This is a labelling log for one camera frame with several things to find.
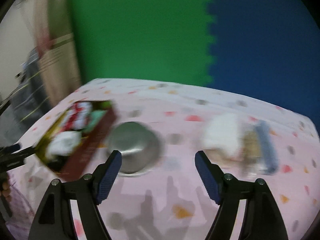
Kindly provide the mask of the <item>pink patterned tablecloth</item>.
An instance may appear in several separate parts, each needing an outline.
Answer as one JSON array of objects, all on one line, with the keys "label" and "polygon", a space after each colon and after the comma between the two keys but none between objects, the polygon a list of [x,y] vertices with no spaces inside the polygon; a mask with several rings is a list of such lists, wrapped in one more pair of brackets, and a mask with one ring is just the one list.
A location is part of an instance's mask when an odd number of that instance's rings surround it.
[{"label": "pink patterned tablecloth", "polygon": [[246,125],[264,120],[279,171],[265,176],[289,239],[301,239],[319,212],[319,136],[306,116],[243,95],[135,79],[95,79],[63,99],[19,139],[37,143],[79,100],[112,100],[117,123],[142,122],[161,136],[164,154],[152,170],[118,177],[99,206],[113,239],[204,239],[217,212],[194,165],[203,125],[236,113]]}]

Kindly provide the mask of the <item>green foam mat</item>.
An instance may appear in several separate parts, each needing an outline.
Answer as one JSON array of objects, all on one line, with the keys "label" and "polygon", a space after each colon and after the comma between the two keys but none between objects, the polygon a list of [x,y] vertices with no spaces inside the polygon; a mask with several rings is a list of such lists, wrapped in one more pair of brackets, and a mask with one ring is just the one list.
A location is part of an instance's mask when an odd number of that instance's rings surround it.
[{"label": "green foam mat", "polygon": [[212,81],[208,0],[68,0],[82,81]]}]

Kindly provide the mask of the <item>white red satin cloth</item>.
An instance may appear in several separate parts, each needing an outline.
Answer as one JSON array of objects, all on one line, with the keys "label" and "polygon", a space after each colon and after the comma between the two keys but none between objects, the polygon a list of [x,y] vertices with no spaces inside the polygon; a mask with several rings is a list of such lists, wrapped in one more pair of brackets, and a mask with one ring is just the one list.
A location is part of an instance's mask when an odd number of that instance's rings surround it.
[{"label": "white red satin cloth", "polygon": [[92,104],[86,101],[75,102],[71,105],[61,122],[61,131],[78,131],[88,124]]}]

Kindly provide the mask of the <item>steel bowl upside down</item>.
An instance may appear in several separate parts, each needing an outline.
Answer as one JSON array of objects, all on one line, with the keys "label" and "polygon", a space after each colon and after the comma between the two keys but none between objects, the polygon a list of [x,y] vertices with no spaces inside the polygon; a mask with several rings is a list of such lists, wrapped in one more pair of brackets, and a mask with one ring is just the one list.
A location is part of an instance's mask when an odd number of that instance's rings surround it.
[{"label": "steel bowl upside down", "polygon": [[116,126],[107,138],[108,153],[118,150],[122,156],[120,175],[140,176],[158,163],[163,154],[159,134],[140,122],[124,122]]}]

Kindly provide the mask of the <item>white knitted glove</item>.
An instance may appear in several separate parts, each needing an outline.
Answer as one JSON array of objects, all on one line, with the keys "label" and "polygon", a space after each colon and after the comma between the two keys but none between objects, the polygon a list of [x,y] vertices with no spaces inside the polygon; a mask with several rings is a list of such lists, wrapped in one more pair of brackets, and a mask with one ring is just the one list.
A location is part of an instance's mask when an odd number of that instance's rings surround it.
[{"label": "white knitted glove", "polygon": [[238,115],[224,113],[206,122],[200,144],[204,150],[221,150],[227,158],[234,158],[241,148],[241,126]]}]

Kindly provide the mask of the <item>blue foam mat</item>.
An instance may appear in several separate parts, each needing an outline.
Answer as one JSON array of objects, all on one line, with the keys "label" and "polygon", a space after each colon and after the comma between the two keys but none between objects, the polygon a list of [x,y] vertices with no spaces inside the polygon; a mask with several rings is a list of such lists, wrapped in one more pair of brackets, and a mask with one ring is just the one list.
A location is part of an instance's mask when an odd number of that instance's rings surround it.
[{"label": "blue foam mat", "polygon": [[209,0],[211,87],[319,125],[319,28],[301,0]]}]

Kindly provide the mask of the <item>bag of cotton swabs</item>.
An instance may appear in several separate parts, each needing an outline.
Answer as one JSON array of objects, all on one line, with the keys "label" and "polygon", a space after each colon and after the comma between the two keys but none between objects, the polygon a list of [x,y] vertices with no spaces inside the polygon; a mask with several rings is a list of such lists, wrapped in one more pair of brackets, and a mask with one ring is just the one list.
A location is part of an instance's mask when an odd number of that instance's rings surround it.
[{"label": "bag of cotton swabs", "polygon": [[260,142],[256,131],[247,131],[242,139],[243,173],[248,177],[258,174],[261,164]]}]

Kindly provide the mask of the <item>plaid blanket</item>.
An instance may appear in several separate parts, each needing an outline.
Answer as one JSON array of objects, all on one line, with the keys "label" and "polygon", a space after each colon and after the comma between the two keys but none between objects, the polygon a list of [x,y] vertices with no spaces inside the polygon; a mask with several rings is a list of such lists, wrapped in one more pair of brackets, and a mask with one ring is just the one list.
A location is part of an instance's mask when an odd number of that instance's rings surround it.
[{"label": "plaid blanket", "polygon": [[42,81],[36,49],[29,53],[21,74],[20,83],[10,97],[10,105],[16,121],[15,141],[18,141],[37,120],[52,109]]}]

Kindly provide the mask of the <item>blue rolled towel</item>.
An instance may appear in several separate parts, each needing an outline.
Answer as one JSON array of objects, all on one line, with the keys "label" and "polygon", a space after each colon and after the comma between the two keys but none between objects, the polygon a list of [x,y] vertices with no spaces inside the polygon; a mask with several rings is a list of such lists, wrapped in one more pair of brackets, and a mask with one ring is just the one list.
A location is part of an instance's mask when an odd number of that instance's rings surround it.
[{"label": "blue rolled towel", "polygon": [[267,122],[261,120],[255,126],[258,136],[261,154],[264,162],[264,174],[272,175],[278,171],[278,154],[272,142],[270,127]]}]

